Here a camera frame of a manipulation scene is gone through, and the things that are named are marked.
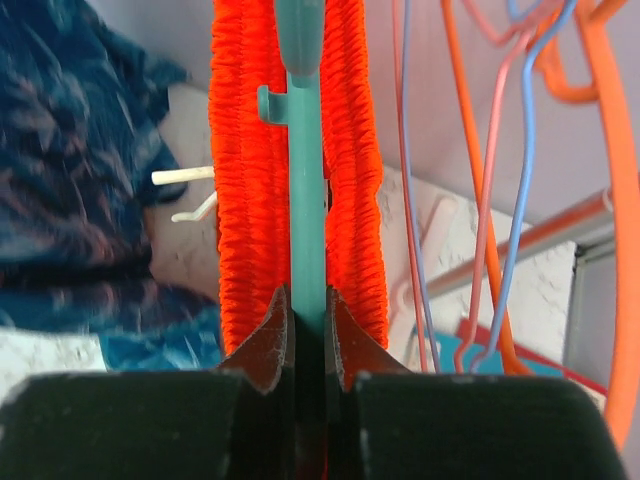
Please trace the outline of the orange shorts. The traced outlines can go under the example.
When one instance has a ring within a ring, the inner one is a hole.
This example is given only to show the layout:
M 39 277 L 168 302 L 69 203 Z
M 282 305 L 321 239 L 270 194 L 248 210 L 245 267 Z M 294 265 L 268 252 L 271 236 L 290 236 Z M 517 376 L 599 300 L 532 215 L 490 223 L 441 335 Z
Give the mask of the orange shorts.
M 286 87 L 270 1 L 214 5 L 209 86 L 218 194 L 217 249 L 224 347 L 234 351 L 290 280 L 288 139 L 262 122 L 257 92 Z M 388 342 L 388 301 L 376 200 L 383 180 L 368 72 L 365 7 L 326 5 L 320 65 L 327 280 L 376 342 Z

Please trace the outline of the teal plastic hanger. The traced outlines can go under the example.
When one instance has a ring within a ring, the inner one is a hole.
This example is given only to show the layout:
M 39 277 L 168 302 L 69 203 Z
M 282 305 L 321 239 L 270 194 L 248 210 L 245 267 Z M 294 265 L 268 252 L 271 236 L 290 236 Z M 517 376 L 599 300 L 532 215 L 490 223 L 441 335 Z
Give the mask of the teal plastic hanger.
M 296 476 L 321 479 L 326 467 L 324 322 L 325 182 L 319 67 L 326 7 L 277 1 L 274 13 L 287 90 L 258 90 L 262 121 L 288 129 L 291 307 L 295 320 Z

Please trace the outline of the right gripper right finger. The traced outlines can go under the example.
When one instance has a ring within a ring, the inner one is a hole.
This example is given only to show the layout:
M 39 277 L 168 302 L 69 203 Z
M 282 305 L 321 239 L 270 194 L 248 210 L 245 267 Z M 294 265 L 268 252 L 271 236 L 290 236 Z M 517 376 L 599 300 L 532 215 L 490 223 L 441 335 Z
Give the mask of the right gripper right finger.
M 417 374 L 327 292 L 331 479 L 622 479 L 604 420 L 573 382 Z

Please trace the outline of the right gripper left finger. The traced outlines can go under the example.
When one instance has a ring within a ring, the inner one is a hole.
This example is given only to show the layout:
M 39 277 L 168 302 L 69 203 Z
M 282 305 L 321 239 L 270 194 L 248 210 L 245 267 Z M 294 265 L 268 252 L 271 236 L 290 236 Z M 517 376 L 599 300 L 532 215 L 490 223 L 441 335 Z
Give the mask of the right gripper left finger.
M 1 406 L 5 479 L 291 479 L 294 316 L 278 288 L 217 368 L 49 374 Z

